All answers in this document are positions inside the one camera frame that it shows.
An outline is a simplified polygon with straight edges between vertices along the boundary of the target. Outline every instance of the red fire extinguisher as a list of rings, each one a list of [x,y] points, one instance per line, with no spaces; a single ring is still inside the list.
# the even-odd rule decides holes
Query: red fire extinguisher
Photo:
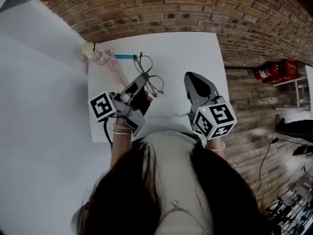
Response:
[[[254,72],[256,79],[264,79],[269,76],[277,75],[279,73],[279,65],[274,62],[266,62]]]

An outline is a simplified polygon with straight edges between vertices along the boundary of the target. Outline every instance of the black object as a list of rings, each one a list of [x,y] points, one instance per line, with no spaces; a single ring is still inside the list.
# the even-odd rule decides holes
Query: black object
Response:
[[[301,138],[308,142],[313,142],[312,139],[313,120],[301,120],[291,123],[280,122],[276,126],[276,129],[281,134],[294,138]]]
[[[271,223],[274,225],[278,225],[280,222],[286,223],[287,221],[289,221],[287,215],[289,214],[289,212],[291,212],[291,210],[291,206],[286,206],[272,219]]]
[[[296,150],[293,152],[293,156],[296,155],[302,155],[302,154],[308,154],[313,153],[313,146],[312,145],[302,145],[296,148]]]

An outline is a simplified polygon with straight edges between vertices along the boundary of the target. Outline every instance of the brick wall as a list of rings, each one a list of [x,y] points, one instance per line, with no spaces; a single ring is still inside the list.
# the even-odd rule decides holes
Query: brick wall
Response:
[[[204,31],[224,64],[288,58],[313,64],[313,0],[41,0],[85,40]]]

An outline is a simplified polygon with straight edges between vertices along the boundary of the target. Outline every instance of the wrist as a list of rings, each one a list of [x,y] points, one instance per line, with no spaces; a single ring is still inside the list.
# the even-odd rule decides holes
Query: wrist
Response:
[[[117,133],[129,134],[131,133],[131,128],[126,124],[125,119],[122,117],[116,119],[113,131]]]

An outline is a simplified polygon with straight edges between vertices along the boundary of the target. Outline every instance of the dark hair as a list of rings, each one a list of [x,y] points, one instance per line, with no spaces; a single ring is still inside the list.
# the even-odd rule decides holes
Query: dark hair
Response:
[[[212,213],[214,235],[270,234],[253,192],[223,158],[197,144],[190,160]],[[125,153],[95,186],[78,235],[153,235],[162,215],[155,171],[148,145]]]

